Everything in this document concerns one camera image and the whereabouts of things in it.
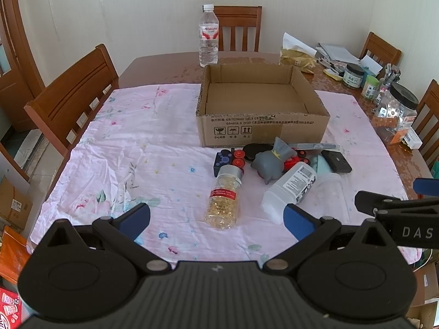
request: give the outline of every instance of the plastic water bottle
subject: plastic water bottle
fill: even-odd
[[[220,22],[213,13],[213,5],[203,5],[200,27],[200,65],[218,63],[218,34]]]
[[[282,224],[287,204],[299,203],[316,181],[316,176],[310,166],[298,162],[280,177],[262,198],[261,207],[268,219],[275,224]]]

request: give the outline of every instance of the black case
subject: black case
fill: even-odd
[[[323,150],[322,156],[328,162],[329,167],[335,173],[352,172],[352,167],[340,152]]]

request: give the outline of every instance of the orange bag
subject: orange bag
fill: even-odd
[[[0,276],[17,285],[18,276],[29,257],[26,239],[6,226],[0,248]]]

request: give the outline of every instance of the gray toy figure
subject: gray toy figure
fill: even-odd
[[[297,152],[279,137],[276,137],[272,150],[256,154],[252,168],[256,169],[259,175],[264,178],[265,184],[268,184],[270,180],[279,179],[282,176],[284,162],[295,156],[297,156]]]

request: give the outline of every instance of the cardboard box on floor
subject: cardboard box on floor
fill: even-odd
[[[205,68],[197,106],[202,146],[318,143],[329,113],[293,66],[218,64]]]
[[[31,208],[32,202],[3,177],[0,183],[0,216],[14,228],[24,230]]]
[[[437,302],[424,304],[426,300],[439,297],[438,278],[435,263],[428,263],[414,272],[417,290],[406,314],[406,318],[418,319],[412,322],[415,328],[432,329],[437,310]]]
[[[406,318],[418,320],[412,321],[415,328],[420,328],[422,325],[422,329],[433,329],[435,325],[437,305],[438,302],[432,302],[411,307],[406,314]]]

